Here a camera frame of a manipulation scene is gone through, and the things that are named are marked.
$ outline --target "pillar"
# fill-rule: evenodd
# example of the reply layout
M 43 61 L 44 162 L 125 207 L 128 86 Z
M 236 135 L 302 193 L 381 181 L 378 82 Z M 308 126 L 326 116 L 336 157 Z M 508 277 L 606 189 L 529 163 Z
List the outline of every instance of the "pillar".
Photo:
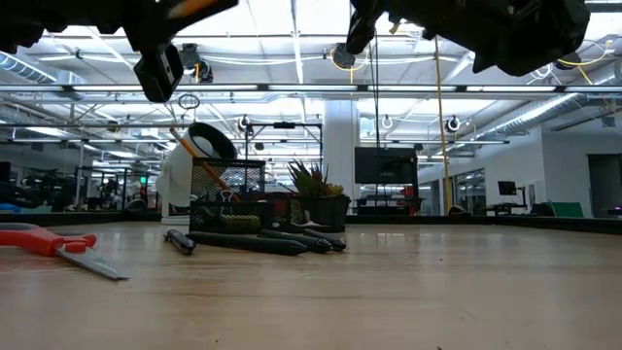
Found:
M 326 101 L 324 113 L 324 161 L 328 181 L 343 187 L 353 201 L 359 195 L 354 183 L 354 148 L 359 146 L 360 112 L 355 101 Z

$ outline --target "monitor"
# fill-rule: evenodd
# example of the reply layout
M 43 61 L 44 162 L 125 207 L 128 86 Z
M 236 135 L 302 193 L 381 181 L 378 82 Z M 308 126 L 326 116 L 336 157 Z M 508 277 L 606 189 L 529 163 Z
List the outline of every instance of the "monitor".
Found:
M 513 181 L 499 181 L 500 195 L 516 195 L 516 183 Z
M 357 147 L 354 157 L 357 184 L 397 185 L 417 182 L 417 154 L 414 149 Z
M 11 182 L 11 163 L 0 161 L 0 182 Z

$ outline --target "ceiling pipe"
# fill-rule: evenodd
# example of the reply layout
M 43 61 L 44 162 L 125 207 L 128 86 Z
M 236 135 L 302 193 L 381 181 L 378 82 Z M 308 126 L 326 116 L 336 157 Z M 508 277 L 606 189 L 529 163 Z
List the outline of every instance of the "ceiling pipe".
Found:
M 86 80 L 66 70 L 51 70 L 44 66 L 37 67 L 28 57 L 0 52 L 0 69 L 14 73 L 38 85 L 81 85 Z M 61 92 L 72 100 L 81 100 L 84 96 L 76 92 Z
M 622 60 L 618 59 L 608 66 L 591 73 L 590 79 L 596 86 L 621 85 Z M 507 122 L 500 122 L 495 126 L 485 128 L 475 135 L 475 139 L 484 140 L 498 137 L 500 134 L 507 136 L 519 131 L 526 131 L 536 125 L 584 107 L 589 102 L 587 95 L 583 93 L 570 93 L 544 101 L 531 102 L 499 118 L 498 121 Z

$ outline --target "yellow cable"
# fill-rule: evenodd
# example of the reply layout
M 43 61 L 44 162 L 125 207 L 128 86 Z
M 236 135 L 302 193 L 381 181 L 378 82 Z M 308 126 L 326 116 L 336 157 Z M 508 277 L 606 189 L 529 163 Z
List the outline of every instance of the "yellow cable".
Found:
M 436 60 L 436 89 L 438 93 L 438 123 L 440 125 L 440 148 L 443 152 L 443 164 L 445 166 L 445 215 L 449 214 L 451 208 L 451 192 L 449 189 L 449 162 L 447 159 L 447 146 L 445 144 L 445 129 L 443 128 L 443 103 L 442 91 L 440 86 L 440 53 L 438 51 L 438 36 L 434 37 L 434 45 L 436 51 L 434 59 Z
M 581 62 L 581 63 L 575 63 L 575 62 L 568 62 L 568 61 L 564 61 L 562 59 L 558 59 L 558 62 L 562 62 L 564 64 L 570 65 L 570 66 L 574 66 L 574 67 L 583 67 L 586 65 L 590 65 L 590 64 L 594 64 L 596 62 L 599 62 L 601 60 L 603 60 L 603 58 L 605 58 L 606 56 L 606 49 L 609 48 L 609 43 L 606 43 L 605 46 L 605 50 L 603 50 L 603 55 L 601 55 L 600 57 L 596 58 L 596 59 L 592 59 L 591 61 L 587 61 L 587 62 Z
M 587 76 L 587 74 L 585 73 L 585 71 L 583 70 L 583 68 L 581 68 L 581 66 L 577 67 L 579 69 L 579 72 L 581 72 L 581 75 L 583 76 L 583 78 L 585 78 L 585 81 L 589 84 L 589 85 L 593 85 L 594 83 L 592 83 L 592 81 L 590 80 L 590 77 Z
M 583 76 L 583 78 L 585 78 L 585 81 L 589 84 L 589 85 L 593 85 L 594 83 L 592 83 L 592 80 L 590 79 L 590 77 L 587 75 L 587 73 L 585 73 L 585 71 L 583 70 L 583 68 L 578 67 L 579 72 L 581 72 L 581 75 Z M 603 102 L 605 103 L 605 105 L 607 106 L 607 108 L 609 109 L 609 111 L 611 111 L 611 113 L 613 114 L 613 116 L 617 115 L 618 112 L 615 111 L 615 108 L 613 108 L 613 106 L 611 106 L 611 104 L 606 100 L 606 98 L 601 96 L 601 99 L 603 100 Z

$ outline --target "black pot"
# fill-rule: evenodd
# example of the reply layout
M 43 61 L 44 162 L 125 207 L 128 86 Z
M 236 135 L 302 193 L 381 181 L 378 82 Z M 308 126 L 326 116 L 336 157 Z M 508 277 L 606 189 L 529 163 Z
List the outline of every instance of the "black pot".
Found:
M 331 232 L 345 230 L 346 216 L 350 207 L 350 198 L 345 194 L 321 197 L 297 197 L 303 212 L 309 213 L 309 219 L 319 225 L 330 227 Z

